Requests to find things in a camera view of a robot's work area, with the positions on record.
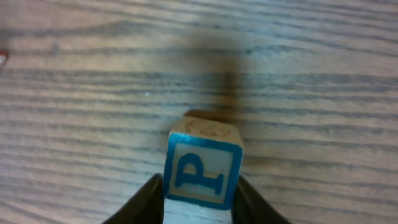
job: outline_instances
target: toy block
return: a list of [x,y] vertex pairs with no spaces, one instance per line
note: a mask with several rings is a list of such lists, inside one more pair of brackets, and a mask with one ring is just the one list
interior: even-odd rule
[[170,132],[164,195],[230,209],[242,158],[243,143],[235,126],[184,116]]

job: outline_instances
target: wooden table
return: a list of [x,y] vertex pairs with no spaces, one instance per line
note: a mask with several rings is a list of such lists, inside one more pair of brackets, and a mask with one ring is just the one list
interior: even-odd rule
[[0,19],[0,223],[103,222],[194,109],[239,127],[242,175],[292,223],[398,223],[396,1],[2,0]]

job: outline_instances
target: wood grain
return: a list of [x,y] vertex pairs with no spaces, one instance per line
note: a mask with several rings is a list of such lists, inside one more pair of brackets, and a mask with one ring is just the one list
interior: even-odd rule
[[[292,223],[398,223],[398,3],[2,0],[0,223],[101,223],[188,110]],[[165,223],[230,223],[168,201]]]

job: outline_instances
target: blue border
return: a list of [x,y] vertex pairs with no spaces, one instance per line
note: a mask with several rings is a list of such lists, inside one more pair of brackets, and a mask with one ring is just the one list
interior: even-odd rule
[[[232,166],[229,172],[228,185],[225,192],[225,200],[224,203],[214,203],[214,202],[205,202],[199,199],[194,198],[186,198],[178,195],[170,195],[169,187],[170,187],[170,178],[173,169],[173,159],[174,159],[174,150],[176,144],[188,144],[191,146],[206,146],[213,149],[218,149],[222,151],[228,151],[233,153],[232,158]],[[206,206],[210,208],[217,208],[222,210],[228,210],[232,207],[232,202],[234,198],[234,193],[236,187],[238,185],[239,180],[239,169],[241,167],[243,158],[243,149],[238,145],[227,143],[227,142],[219,142],[210,139],[202,139],[194,136],[190,136],[187,134],[179,134],[173,133],[169,137],[169,145],[167,146],[167,158],[164,168],[164,183],[163,183],[163,194],[164,197],[173,199],[173,200],[181,200],[185,202],[195,203],[201,206]]]

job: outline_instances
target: block top face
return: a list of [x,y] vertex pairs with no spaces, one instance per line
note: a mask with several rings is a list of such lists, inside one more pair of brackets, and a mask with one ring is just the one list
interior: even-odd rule
[[243,148],[237,127],[232,124],[207,119],[184,116],[171,130],[170,134],[181,133],[214,141],[229,142]]

